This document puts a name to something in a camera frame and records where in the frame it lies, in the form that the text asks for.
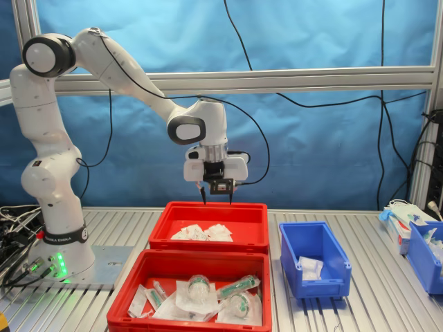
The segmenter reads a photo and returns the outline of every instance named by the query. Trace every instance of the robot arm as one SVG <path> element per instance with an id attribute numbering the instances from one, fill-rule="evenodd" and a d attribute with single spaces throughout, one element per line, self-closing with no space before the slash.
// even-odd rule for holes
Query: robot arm
<path id="1" fill-rule="evenodd" d="M 34 37 L 24 46 L 23 59 L 24 64 L 10 74 L 12 102 L 21 132 L 34 145 L 37 157 L 25 168 L 21 184 L 38 200 L 45 220 L 43 241 L 31 248 L 28 261 L 44 261 L 41 268 L 52 264 L 54 274 L 46 279 L 78 275 L 94 263 L 80 200 L 71 189 L 81 153 L 64 128 L 54 89 L 57 77 L 76 66 L 116 93 L 150 106 L 167 122 L 175 143 L 199 142 L 186 153 L 187 181 L 197 187 L 205 181 L 211 193 L 230 194 L 232 199 L 235 181 L 246 180 L 246 155 L 228 155 L 223 104 L 198 100 L 183 108 L 165 98 L 131 55 L 100 29 L 85 29 L 73 39 L 58 34 Z"/>
<path id="2" fill-rule="evenodd" d="M 40 77 L 55 78 L 81 66 L 116 93 L 137 98 L 153 109 L 167 122 L 168 135 L 175 143 L 199 142 L 186 153 L 186 181 L 205 181 L 212 194 L 232 195 L 235 181 L 246 180 L 246 154 L 227 154 L 223 104 L 199 100 L 183 108 L 165 99 L 136 60 L 100 29 L 85 29 L 73 39 L 55 34 L 33 38 L 23 56 L 28 70 Z"/>

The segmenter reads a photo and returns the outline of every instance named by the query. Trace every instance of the green led light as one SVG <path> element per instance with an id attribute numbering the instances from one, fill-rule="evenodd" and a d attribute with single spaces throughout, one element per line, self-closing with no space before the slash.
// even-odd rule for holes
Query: green led light
<path id="1" fill-rule="evenodd" d="M 58 264 L 60 265 L 60 268 L 62 269 L 62 273 L 59 274 L 57 277 L 63 278 L 63 277 L 65 277 L 68 274 L 68 270 L 66 269 L 66 266 L 65 266 L 62 254 L 60 254 L 58 252 L 57 253 L 57 258 L 58 258 Z"/>

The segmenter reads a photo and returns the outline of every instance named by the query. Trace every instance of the blue backdrop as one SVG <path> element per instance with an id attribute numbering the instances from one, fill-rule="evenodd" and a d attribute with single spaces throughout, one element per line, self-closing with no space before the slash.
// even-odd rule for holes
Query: blue backdrop
<path id="1" fill-rule="evenodd" d="M 381 0 L 228 1 L 254 69 L 378 66 Z M 43 33 L 74 36 L 99 26 L 148 72 L 247 70 L 241 46 L 217 1 L 39 1 Z M 431 59 L 435 0 L 395 0 L 386 5 L 385 65 L 427 65 Z M 0 78 L 20 63 L 10 3 L 0 3 Z M 420 91 L 386 91 L 394 100 Z M 342 102 L 379 91 L 289 93 L 304 104 Z M 262 126 L 271 148 L 271 168 L 259 184 L 242 187 L 235 201 L 270 208 L 373 210 L 381 168 L 377 155 L 378 100 L 341 107 L 302 109 L 277 95 L 218 95 L 247 110 Z M 193 101 L 180 101 L 182 105 Z M 88 163 L 105 152 L 109 135 L 107 97 L 60 97 L 65 127 Z M 114 137 L 109 155 L 91 170 L 84 205 L 161 206 L 199 200 L 183 180 L 184 152 L 170 141 L 165 123 L 143 103 L 113 97 Z M 410 159 L 424 96 L 388 105 L 397 149 Z M 253 181 L 266 168 L 266 147 L 255 125 L 226 107 L 231 149 L 248 151 Z M 385 117 L 381 146 L 386 168 L 381 202 L 406 178 L 390 144 Z M 35 156 L 21 135 L 12 105 L 0 108 L 0 203 L 31 202 L 20 176 Z M 72 185 L 81 194 L 86 171 Z"/>

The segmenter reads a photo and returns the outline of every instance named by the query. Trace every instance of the metal table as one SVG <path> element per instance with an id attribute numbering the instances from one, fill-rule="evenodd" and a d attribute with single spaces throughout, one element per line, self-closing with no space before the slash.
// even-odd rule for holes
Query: metal table
<path id="1" fill-rule="evenodd" d="M 134 255 L 114 291 L 40 286 L 0 294 L 0 311 L 11 331 L 107 330 L 106 314 L 148 237 L 161 208 L 84 209 L 96 245 L 134 246 Z M 428 296 L 408 260 L 376 212 L 269 210 L 273 331 L 443 331 L 443 296 Z M 349 297 L 296 300 L 280 263 L 280 222 L 326 221 L 352 263 Z"/>

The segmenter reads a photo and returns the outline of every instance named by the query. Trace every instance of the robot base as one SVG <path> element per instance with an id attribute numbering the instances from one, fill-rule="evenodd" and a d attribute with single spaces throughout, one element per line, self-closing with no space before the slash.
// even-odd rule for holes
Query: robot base
<path id="1" fill-rule="evenodd" d="M 122 277 L 123 268 L 129 260 L 134 247 L 91 246 L 91 249 L 96 259 L 94 264 L 84 272 L 68 276 L 66 279 L 58 280 L 57 282 L 54 282 L 53 278 L 45 278 L 42 282 L 36 282 L 29 287 L 66 288 L 67 286 L 74 286 L 77 289 L 114 289 Z M 32 279 L 27 277 L 22 283 Z"/>

